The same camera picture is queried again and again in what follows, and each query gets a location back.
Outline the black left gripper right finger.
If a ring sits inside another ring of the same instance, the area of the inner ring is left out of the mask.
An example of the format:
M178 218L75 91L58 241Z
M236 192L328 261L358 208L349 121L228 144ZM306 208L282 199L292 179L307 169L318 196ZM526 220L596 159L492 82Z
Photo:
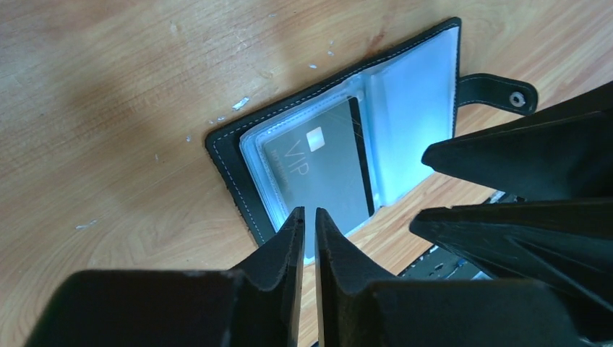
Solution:
M562 302L532 280L404 280L315 215L321 346L578 346Z

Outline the black VIP credit card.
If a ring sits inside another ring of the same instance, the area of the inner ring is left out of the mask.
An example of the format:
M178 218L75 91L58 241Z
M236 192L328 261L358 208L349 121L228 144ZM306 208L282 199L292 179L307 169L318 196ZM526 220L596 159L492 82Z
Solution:
M349 227L365 221L373 206L364 182L368 169L363 144L356 96L270 130L261 149L278 209L321 207Z

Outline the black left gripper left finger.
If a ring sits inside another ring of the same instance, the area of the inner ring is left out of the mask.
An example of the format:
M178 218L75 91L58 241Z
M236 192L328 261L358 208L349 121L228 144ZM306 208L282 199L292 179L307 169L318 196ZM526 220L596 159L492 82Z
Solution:
M83 270L53 293L27 346L295 346L304 209L227 270Z

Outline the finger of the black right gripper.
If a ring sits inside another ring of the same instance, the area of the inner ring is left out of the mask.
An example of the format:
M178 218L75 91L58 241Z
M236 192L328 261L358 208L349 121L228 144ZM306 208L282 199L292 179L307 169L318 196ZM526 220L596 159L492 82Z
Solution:
M540 280L612 310L610 198L429 208L409 230L494 277Z
M527 200L612 196L612 84L430 145L436 172Z

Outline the black card holder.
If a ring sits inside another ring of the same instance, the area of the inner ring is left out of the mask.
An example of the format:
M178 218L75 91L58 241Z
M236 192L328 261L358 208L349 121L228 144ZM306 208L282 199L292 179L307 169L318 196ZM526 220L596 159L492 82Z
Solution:
M460 74L461 25L445 20L205 137L258 245L303 207L310 264L316 209L345 236L359 230L432 174L422 155L455 135L460 107L536 111L539 95L527 82Z

